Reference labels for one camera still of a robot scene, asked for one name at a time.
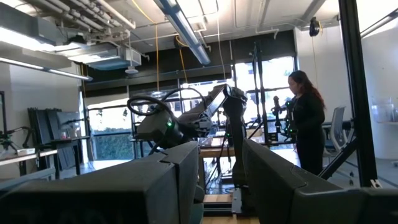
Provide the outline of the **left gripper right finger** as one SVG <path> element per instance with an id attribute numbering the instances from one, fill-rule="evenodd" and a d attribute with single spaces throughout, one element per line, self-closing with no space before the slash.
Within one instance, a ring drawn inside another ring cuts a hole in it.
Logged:
<path id="1" fill-rule="evenodd" d="M 397 224 L 396 190 L 342 189 L 250 139 L 243 166 L 260 223 Z"/>

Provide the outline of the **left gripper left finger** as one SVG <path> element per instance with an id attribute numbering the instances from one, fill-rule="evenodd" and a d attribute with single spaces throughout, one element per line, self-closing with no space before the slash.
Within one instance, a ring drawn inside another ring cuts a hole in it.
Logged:
<path id="1" fill-rule="evenodd" d="M 1 196 L 1 223 L 191 223 L 197 142 L 69 179 L 30 181 Z"/>

